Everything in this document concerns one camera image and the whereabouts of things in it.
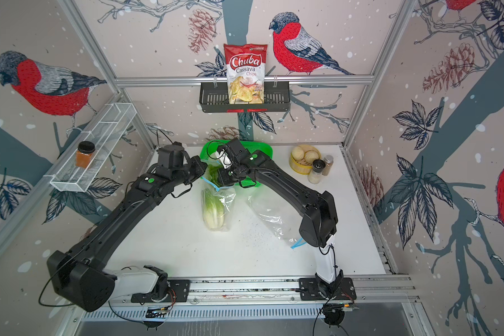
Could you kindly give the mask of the clear zipper bag blue zip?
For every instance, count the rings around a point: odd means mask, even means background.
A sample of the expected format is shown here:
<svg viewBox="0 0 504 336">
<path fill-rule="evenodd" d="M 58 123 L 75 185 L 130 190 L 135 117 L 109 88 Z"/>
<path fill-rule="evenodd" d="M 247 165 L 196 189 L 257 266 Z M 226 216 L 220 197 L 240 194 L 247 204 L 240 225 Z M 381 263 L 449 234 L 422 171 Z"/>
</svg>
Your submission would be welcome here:
<svg viewBox="0 0 504 336">
<path fill-rule="evenodd" d="M 233 187 L 218 187 L 205 176 L 201 181 L 203 189 L 200 200 L 204 225 L 213 232 L 229 231 L 236 190 Z"/>
</svg>

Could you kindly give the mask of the chinese cabbage front dark leaves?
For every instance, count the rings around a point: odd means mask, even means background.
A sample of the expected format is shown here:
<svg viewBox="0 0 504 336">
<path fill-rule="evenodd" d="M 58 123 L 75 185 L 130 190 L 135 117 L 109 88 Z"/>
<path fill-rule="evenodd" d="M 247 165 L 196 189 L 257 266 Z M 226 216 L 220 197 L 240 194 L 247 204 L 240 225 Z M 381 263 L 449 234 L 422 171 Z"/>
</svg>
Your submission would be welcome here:
<svg viewBox="0 0 504 336">
<path fill-rule="evenodd" d="M 228 229 L 227 220 L 234 197 L 234 193 L 229 189 L 216 191 L 205 188 L 202 190 L 202 218 L 208 230 Z"/>
</svg>

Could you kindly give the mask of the chinese cabbage light green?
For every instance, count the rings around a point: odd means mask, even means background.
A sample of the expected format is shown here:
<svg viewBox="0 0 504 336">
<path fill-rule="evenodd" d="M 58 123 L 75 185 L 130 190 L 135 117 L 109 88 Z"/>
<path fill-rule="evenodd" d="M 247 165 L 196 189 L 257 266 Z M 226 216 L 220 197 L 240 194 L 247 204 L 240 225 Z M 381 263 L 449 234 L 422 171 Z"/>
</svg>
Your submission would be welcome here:
<svg viewBox="0 0 504 336">
<path fill-rule="evenodd" d="M 221 183 L 218 179 L 219 169 L 221 169 L 221 165 L 209 165 L 204 175 L 205 179 L 214 184 L 214 186 L 216 187 L 221 186 Z"/>
</svg>

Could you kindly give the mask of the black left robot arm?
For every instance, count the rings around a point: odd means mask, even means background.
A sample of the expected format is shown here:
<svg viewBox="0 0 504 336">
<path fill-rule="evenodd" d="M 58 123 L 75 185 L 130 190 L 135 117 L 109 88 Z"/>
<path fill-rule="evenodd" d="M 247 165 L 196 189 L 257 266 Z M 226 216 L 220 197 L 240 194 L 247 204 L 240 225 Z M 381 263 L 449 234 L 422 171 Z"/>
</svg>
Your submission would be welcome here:
<svg viewBox="0 0 504 336">
<path fill-rule="evenodd" d="M 68 251 L 55 251 L 49 257 L 47 268 L 54 292 L 87 312 L 103 306 L 118 282 L 116 275 L 104 271 L 113 252 L 177 186 L 192 186 L 206 169 L 207 163 L 197 155 L 175 167 L 152 165 L 94 231 Z"/>
</svg>

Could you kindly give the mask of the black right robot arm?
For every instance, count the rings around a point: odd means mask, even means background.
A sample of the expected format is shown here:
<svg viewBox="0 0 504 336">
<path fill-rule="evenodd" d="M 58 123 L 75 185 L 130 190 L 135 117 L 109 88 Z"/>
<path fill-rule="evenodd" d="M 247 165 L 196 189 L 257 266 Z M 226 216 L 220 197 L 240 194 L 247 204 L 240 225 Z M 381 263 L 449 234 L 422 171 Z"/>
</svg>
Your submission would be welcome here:
<svg viewBox="0 0 504 336">
<path fill-rule="evenodd" d="M 290 204 L 302 217 L 299 233 L 308 245 L 319 250 L 316 256 L 316 277 L 332 284 L 339 276 L 333 251 L 338 216 L 334 197 L 328 192 L 310 189 L 284 172 L 268 155 L 256 151 L 239 158 L 228 155 L 218 171 L 223 186 L 241 183 L 246 178 L 267 186 Z"/>
</svg>

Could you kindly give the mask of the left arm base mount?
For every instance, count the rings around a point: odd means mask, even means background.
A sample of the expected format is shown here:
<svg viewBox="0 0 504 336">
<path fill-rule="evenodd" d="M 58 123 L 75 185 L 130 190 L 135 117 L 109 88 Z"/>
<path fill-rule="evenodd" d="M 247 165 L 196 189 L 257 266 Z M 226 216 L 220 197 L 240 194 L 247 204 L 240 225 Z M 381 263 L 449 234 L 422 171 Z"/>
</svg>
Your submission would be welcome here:
<svg viewBox="0 0 504 336">
<path fill-rule="evenodd" d="M 132 294 L 131 302 L 143 305 L 160 302 L 175 304 L 187 301 L 191 285 L 189 279 L 170 279 L 168 273 L 152 265 L 145 265 L 143 270 L 155 274 L 155 284 L 149 292 Z"/>
</svg>

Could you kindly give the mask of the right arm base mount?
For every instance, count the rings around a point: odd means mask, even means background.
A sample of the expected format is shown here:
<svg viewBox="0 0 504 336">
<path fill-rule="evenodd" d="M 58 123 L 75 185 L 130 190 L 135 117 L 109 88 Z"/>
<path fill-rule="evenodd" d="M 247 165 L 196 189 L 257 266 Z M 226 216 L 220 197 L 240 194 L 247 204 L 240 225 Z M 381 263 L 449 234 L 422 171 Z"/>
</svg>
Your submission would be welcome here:
<svg viewBox="0 0 504 336">
<path fill-rule="evenodd" d="M 302 301 L 349 300 L 357 299 L 353 280 L 341 272 L 334 282 L 328 284 L 317 274 L 310 278 L 299 278 L 298 292 Z"/>
</svg>

